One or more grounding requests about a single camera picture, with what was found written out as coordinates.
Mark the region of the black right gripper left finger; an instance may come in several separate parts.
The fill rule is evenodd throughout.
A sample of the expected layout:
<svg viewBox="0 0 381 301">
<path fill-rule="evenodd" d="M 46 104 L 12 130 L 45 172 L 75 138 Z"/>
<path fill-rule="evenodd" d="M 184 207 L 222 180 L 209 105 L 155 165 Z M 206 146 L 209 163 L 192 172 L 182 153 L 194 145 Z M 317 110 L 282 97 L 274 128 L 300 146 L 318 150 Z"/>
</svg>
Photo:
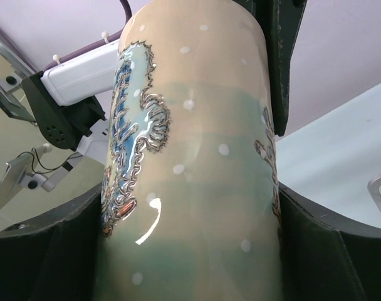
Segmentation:
<svg viewBox="0 0 381 301">
<path fill-rule="evenodd" d="M 100 193 L 96 185 L 0 231 L 0 300 L 91 300 Z"/>
</svg>

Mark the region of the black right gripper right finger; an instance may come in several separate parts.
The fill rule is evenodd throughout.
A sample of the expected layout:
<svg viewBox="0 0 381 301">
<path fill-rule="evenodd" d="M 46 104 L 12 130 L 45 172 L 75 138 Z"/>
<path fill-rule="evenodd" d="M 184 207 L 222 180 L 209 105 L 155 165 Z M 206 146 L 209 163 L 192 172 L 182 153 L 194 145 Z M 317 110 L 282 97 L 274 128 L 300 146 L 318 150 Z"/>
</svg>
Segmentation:
<svg viewBox="0 0 381 301">
<path fill-rule="evenodd" d="M 279 186 L 285 300 L 381 301 L 381 229 Z"/>
</svg>

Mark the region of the silver wire dish rack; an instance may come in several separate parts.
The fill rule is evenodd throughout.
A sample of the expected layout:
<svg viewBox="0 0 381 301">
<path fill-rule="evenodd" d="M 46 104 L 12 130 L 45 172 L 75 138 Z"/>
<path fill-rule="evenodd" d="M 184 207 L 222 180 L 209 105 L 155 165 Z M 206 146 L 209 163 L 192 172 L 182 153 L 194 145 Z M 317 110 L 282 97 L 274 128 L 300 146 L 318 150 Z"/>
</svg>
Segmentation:
<svg viewBox="0 0 381 301">
<path fill-rule="evenodd" d="M 371 180 L 369 180 L 367 184 L 367 189 L 378 207 L 380 213 L 381 213 L 381 192 L 380 192 L 380 187 L 381 187 L 381 173 Z"/>
</svg>

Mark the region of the beige decorated mug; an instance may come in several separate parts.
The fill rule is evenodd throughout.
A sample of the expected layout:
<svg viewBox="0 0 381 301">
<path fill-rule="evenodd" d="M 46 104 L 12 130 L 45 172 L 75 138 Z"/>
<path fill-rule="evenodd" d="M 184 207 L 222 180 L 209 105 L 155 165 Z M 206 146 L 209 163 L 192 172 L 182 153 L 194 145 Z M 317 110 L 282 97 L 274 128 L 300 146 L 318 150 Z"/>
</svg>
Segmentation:
<svg viewBox="0 0 381 301">
<path fill-rule="evenodd" d="M 266 41 L 234 1 L 151 1 L 120 37 L 94 300 L 281 300 Z"/>
</svg>

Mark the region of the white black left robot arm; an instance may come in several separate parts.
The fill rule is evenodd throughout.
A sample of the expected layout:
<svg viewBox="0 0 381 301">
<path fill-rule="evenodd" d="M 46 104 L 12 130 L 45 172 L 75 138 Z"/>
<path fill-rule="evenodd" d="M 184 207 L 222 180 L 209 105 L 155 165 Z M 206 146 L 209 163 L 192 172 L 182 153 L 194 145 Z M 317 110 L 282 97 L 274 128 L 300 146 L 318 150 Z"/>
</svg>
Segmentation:
<svg viewBox="0 0 381 301">
<path fill-rule="evenodd" d="M 285 133 L 289 115 L 290 65 L 305 12 L 305 1 L 238 1 L 261 27 L 266 41 L 274 132 Z M 41 133 L 60 149 L 89 148 L 102 153 L 107 144 L 105 113 L 96 95 L 112 89 L 121 33 L 102 38 L 22 80 Z"/>
</svg>

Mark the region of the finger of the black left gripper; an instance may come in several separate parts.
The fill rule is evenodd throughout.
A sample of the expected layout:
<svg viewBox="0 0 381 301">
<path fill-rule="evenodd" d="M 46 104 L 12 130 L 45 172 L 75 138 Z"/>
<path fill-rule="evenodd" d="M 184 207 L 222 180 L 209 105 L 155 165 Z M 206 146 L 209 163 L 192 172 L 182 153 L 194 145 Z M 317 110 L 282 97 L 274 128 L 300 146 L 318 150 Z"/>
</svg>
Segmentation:
<svg viewBox="0 0 381 301">
<path fill-rule="evenodd" d="M 266 38 L 274 132 L 286 131 L 290 101 L 291 57 L 306 0 L 250 0 L 245 8 L 255 17 Z"/>
</svg>

